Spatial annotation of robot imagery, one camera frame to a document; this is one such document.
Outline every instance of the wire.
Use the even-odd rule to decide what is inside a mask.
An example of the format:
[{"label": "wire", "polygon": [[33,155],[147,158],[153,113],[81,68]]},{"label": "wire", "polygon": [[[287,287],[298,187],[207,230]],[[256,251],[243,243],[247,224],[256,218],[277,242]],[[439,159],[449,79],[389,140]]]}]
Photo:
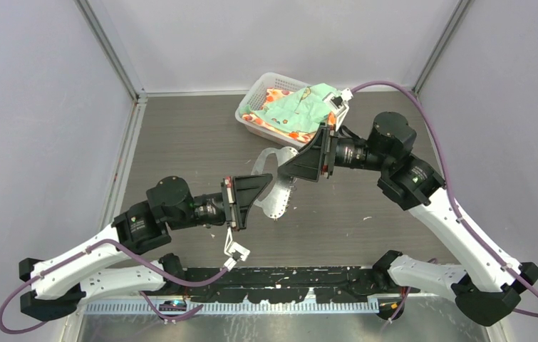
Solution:
[{"label": "wire", "polygon": [[[457,221],[461,223],[461,225],[476,240],[476,242],[478,242],[481,245],[481,247],[484,248],[487,251],[487,253],[489,253],[489,255],[491,255],[491,257],[493,257],[493,259],[495,259],[503,269],[505,269],[508,273],[510,273],[516,280],[518,280],[519,283],[521,283],[526,289],[531,291],[531,293],[533,293],[538,298],[538,290],[534,288],[533,285],[529,284],[528,281],[524,280],[524,278],[522,278],[522,276],[520,276],[520,274],[518,274],[514,269],[508,267],[508,265],[506,264],[506,261],[504,261],[504,259],[500,257],[500,255],[496,251],[494,251],[493,248],[491,248],[491,246],[489,246],[489,244],[485,240],[483,240],[480,237],[480,235],[477,234],[477,232],[475,232],[475,230],[470,226],[470,224],[468,224],[468,222],[462,217],[462,212],[460,211],[460,208],[458,207],[457,202],[455,201],[455,197],[453,196],[453,186],[450,181],[449,168],[447,166],[447,163],[445,163],[445,158],[443,157],[443,149],[435,133],[434,126],[431,123],[428,116],[426,115],[426,112],[424,111],[424,108],[422,107],[422,104],[420,103],[420,101],[417,98],[415,98],[415,96],[409,90],[398,85],[397,83],[393,83],[390,81],[367,82],[351,89],[351,92],[356,93],[363,88],[367,88],[371,86],[386,86],[386,85],[392,88],[395,88],[396,90],[399,90],[403,95],[405,95],[413,103],[415,108],[418,109],[418,112],[420,112],[420,114],[422,115],[422,118],[424,119],[424,122],[426,123],[426,127],[428,128],[428,132],[433,137],[433,141],[435,143],[435,148],[437,150],[438,159],[440,161],[441,168],[443,169],[443,177],[445,178],[445,184],[447,185],[445,190],[447,192],[447,197],[449,199],[451,208],[453,212],[455,213],[455,216],[457,217]],[[531,312],[531,311],[526,311],[522,309],[514,309],[514,312],[517,314],[522,314],[522,315],[538,318],[537,312]]]},{"label": "wire", "polygon": [[[428,260],[428,262],[430,262],[431,264],[436,264],[436,263],[438,263],[438,260],[437,260],[437,258],[432,258],[432,259]],[[390,315],[388,320],[386,322],[384,322],[384,324],[382,325],[382,328],[380,328],[380,335],[382,334],[384,329],[389,324],[392,324],[393,320],[395,319],[395,317],[397,316],[399,311],[401,311],[403,309],[403,305],[405,305],[405,301],[409,297],[410,292],[411,292],[411,288],[408,286],[407,289],[405,290],[405,293],[403,294],[403,299],[401,299],[401,303],[397,306],[397,309],[395,310],[395,312],[393,312],[393,314]]]},{"label": "wire", "polygon": [[119,249],[124,254],[128,255],[130,258],[135,260],[137,263],[147,267],[148,269],[154,271],[155,273],[159,274],[160,276],[163,276],[167,280],[169,280],[169,281],[171,281],[173,283],[182,285],[182,286],[187,286],[187,287],[207,286],[207,285],[210,285],[211,283],[215,282],[216,280],[218,280],[221,276],[223,276],[224,274],[226,274],[229,271],[226,267],[223,267],[212,278],[206,279],[204,281],[186,281],[186,280],[182,280],[182,279],[177,278],[176,276],[173,276],[172,274],[167,273],[166,271],[164,271],[163,269],[160,269],[159,267],[155,266],[154,264],[151,264],[150,262],[148,262],[147,260],[145,260],[141,256],[135,254],[134,252],[130,251],[128,248],[124,247],[119,242],[113,241],[111,239],[103,239],[103,240],[100,240],[99,242],[96,242],[95,244],[92,244],[91,246],[87,247],[84,252],[76,253],[76,254],[70,256],[69,258],[67,258],[67,259],[65,259],[65,260],[63,260],[63,261],[61,261],[61,262],[59,262],[59,263],[45,269],[43,271],[41,271],[39,275],[33,276],[31,279],[29,279],[28,281],[26,281],[22,285],[20,285],[15,291],[11,292],[11,294],[9,294],[9,296],[6,297],[6,299],[4,300],[2,305],[0,305],[0,330],[2,332],[4,332],[4,333],[10,334],[10,335],[17,335],[17,334],[20,334],[20,333],[28,333],[30,331],[34,331],[37,328],[40,328],[41,326],[46,324],[46,322],[40,322],[40,323],[38,323],[38,324],[36,324],[34,326],[31,326],[29,328],[13,330],[13,329],[7,328],[4,325],[2,317],[4,315],[4,311],[6,310],[6,307],[9,305],[11,300],[13,300],[13,298],[15,298],[15,296],[17,294],[19,294],[19,292],[23,291],[27,286],[32,285],[35,281],[38,281],[39,279],[42,279],[47,274],[50,274],[50,273],[56,271],[57,269],[60,269],[61,267],[65,266],[67,264],[70,264],[71,262],[74,262],[75,260],[80,259],[81,257],[83,257],[85,255],[90,254],[93,250],[97,249],[98,247],[100,247],[100,246],[102,246],[104,244],[113,245],[115,248]]},{"label": "wire", "polygon": [[147,304],[149,304],[149,307],[151,308],[151,310],[153,310],[153,312],[155,312],[155,314],[157,314],[161,319],[165,319],[166,321],[173,323],[186,321],[187,319],[192,318],[199,310],[204,308],[204,304],[200,304],[199,306],[194,307],[190,311],[180,314],[178,316],[167,316],[161,313],[160,310],[158,310],[155,305],[153,305],[151,299],[149,299],[149,297],[147,297],[144,292],[141,291],[139,293],[141,296],[143,296],[144,300],[147,302]]}]

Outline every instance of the white wall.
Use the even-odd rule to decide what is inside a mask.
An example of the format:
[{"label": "white wall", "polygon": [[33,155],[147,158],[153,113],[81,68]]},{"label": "white wall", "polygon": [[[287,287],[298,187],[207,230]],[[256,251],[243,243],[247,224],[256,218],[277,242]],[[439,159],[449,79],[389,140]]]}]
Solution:
[{"label": "white wall", "polygon": [[[131,107],[74,1],[0,1],[0,304],[21,259],[98,229]],[[19,299],[5,319],[34,323]],[[54,342],[57,327],[0,342]]]},{"label": "white wall", "polygon": [[457,1],[92,3],[132,78],[157,93],[245,90],[267,71],[338,87],[412,86]]},{"label": "white wall", "polygon": [[[538,1],[475,1],[420,98],[460,203],[508,252],[538,265]],[[538,311],[531,294],[522,298]],[[538,341],[538,319],[508,323],[513,341]]]}]

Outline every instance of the connector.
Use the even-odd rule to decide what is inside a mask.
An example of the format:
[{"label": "connector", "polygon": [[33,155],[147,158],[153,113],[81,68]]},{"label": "connector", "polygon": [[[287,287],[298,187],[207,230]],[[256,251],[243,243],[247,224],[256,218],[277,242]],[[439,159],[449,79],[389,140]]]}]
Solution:
[{"label": "connector", "polygon": [[351,92],[351,89],[347,88],[340,92],[340,97],[342,97],[342,100],[348,102],[353,98],[353,93]]},{"label": "connector", "polygon": [[224,241],[224,253],[229,259],[224,262],[224,266],[231,271],[238,261],[246,261],[249,256],[249,249],[233,241],[233,233],[227,228],[227,238]]}]

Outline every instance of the white basket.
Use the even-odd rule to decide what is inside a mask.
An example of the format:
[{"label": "white basket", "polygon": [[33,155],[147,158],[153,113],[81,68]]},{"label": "white basket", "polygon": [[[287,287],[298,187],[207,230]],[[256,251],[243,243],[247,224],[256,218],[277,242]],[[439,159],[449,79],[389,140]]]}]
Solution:
[{"label": "white basket", "polygon": [[246,94],[242,102],[239,103],[239,107],[235,112],[235,119],[244,124],[244,126],[246,126],[246,129],[254,133],[255,135],[269,139],[270,141],[274,141],[283,146],[292,146],[295,148],[300,148],[304,146],[303,142],[299,142],[298,140],[292,138],[284,137],[283,135],[279,135],[275,132],[255,125],[254,123],[244,120],[239,114],[239,109],[245,105],[249,105],[252,110],[259,110],[260,106],[262,106],[267,100],[267,88],[298,91],[308,86],[308,83],[294,80],[293,78],[282,76],[277,73],[265,73],[264,75],[260,76],[260,79],[254,83],[252,88],[250,88],[248,94]]}]

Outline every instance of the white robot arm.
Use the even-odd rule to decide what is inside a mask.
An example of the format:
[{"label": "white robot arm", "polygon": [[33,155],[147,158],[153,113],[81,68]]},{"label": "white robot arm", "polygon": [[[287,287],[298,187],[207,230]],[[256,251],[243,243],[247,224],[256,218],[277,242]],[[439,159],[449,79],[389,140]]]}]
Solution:
[{"label": "white robot arm", "polygon": [[[250,251],[233,241],[232,230],[246,229],[254,200],[271,182],[271,174],[226,177],[221,192],[193,197],[184,179],[166,177],[147,191],[147,201],[134,204],[113,223],[77,247],[49,260],[27,258],[19,278],[31,290],[21,296],[21,312],[40,321],[67,316],[78,306],[105,296],[157,291],[173,284],[206,286],[245,261]],[[227,223],[224,267],[204,281],[186,281],[178,258],[171,254],[148,264],[123,269],[107,267],[140,257],[170,243],[170,229]]]},{"label": "white robot arm", "polygon": [[[336,108],[346,102],[337,100],[332,104]],[[335,113],[345,115],[347,110],[348,107]],[[279,166],[279,175],[317,182],[321,175],[329,177],[336,166],[379,171],[378,186],[383,194],[425,224],[461,263],[431,264],[389,251],[372,267],[380,278],[376,281],[378,288],[392,290],[405,286],[437,294],[454,301],[466,316],[484,326],[510,314],[526,287],[508,270],[533,285],[538,279],[538,267],[531,262],[519,263],[497,246],[459,205],[458,210],[451,208],[442,177],[410,152],[415,131],[409,128],[407,120],[398,113],[381,113],[367,140],[346,126],[339,126],[337,132],[338,126],[321,125],[311,142]],[[227,177],[221,183],[221,192],[192,197],[182,178],[166,177],[148,190],[147,201],[132,206],[87,242],[46,261],[24,259],[19,264],[20,278],[30,282],[31,290],[21,297],[21,312],[50,321],[104,296],[166,290],[175,284],[210,284],[247,258],[249,251],[233,242],[231,231],[246,228],[252,203],[271,180],[270,174]],[[506,266],[500,266],[462,227],[456,216],[460,213],[472,231],[497,251]],[[229,259],[216,276],[206,281],[182,280],[182,267],[170,255],[147,266],[106,269],[128,258],[140,259],[141,254],[169,243],[168,227],[183,229],[224,223],[229,232],[224,252]]]},{"label": "white robot arm", "polygon": [[[532,262],[521,264],[504,252],[459,204],[453,210],[443,178],[411,153],[415,137],[405,117],[393,112],[376,116],[367,139],[346,126],[338,130],[334,125],[322,124],[312,141],[279,166],[279,175],[318,182],[322,175],[332,175],[335,167],[380,172],[378,187],[383,194],[425,224],[461,265],[431,264],[389,251],[373,269],[384,275],[387,285],[437,294],[454,301],[473,321],[490,326],[510,314],[526,290],[508,271],[513,270],[533,285],[538,279],[538,267]],[[505,266],[471,235],[457,214],[499,254]]]}]

